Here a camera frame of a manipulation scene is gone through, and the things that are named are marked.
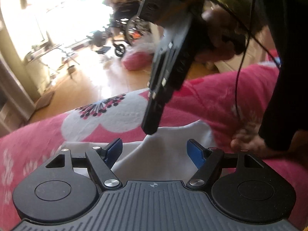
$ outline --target white cloth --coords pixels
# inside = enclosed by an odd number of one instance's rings
[[[186,183],[197,168],[186,151],[186,143],[195,139],[205,148],[216,146],[211,128],[202,121],[182,127],[160,127],[143,141],[124,143],[123,153],[112,171],[125,184],[127,180],[182,180]],[[106,146],[106,143],[66,142],[61,148],[76,152],[90,146]],[[86,169],[74,169],[86,175]]]

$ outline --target white flower pattern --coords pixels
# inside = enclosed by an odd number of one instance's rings
[[[3,165],[4,165],[4,171],[1,174],[1,182],[4,186],[4,189],[6,186],[11,185],[14,177],[14,173],[12,172],[12,168],[14,165],[12,155],[8,152],[8,150],[4,150],[3,152]],[[10,190],[4,191],[4,200],[3,204],[8,205],[12,199],[12,192]]]
[[[23,168],[23,175],[27,176],[29,174],[31,174],[31,172],[33,172],[36,168],[38,167],[38,162],[37,161],[30,161],[29,163],[27,163],[25,165],[25,167]]]
[[[103,114],[84,119],[78,110],[72,110],[64,119],[61,126],[62,136],[66,141],[82,141],[88,137],[99,125],[112,133],[123,133],[140,126],[147,99],[136,96],[147,89],[137,90],[125,95],[117,106],[111,106]]]

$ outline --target black wheel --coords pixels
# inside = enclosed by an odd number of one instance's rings
[[[140,19],[137,15],[132,16],[126,24],[124,38],[125,41],[132,45],[133,41],[136,40],[133,34],[138,32],[141,36],[146,33],[151,33],[150,23]]]
[[[118,57],[123,57],[125,53],[125,46],[123,44],[118,44],[118,46],[115,47],[115,54]]]

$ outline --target handheld black device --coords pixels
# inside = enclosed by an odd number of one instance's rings
[[[195,55],[213,49],[205,21],[201,18],[205,0],[142,0],[141,19],[164,28],[155,52],[148,87],[149,103],[142,122],[146,134],[156,132],[164,106],[179,90]],[[236,54],[245,49],[245,36],[224,32],[223,41],[232,41]]]

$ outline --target human hand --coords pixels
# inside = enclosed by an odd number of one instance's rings
[[[195,56],[195,61],[205,63],[207,61],[229,60],[235,55],[234,44],[231,41],[222,41],[224,29],[235,30],[236,21],[221,7],[215,7],[202,14],[208,28],[208,36],[214,45],[214,49],[202,50]]]

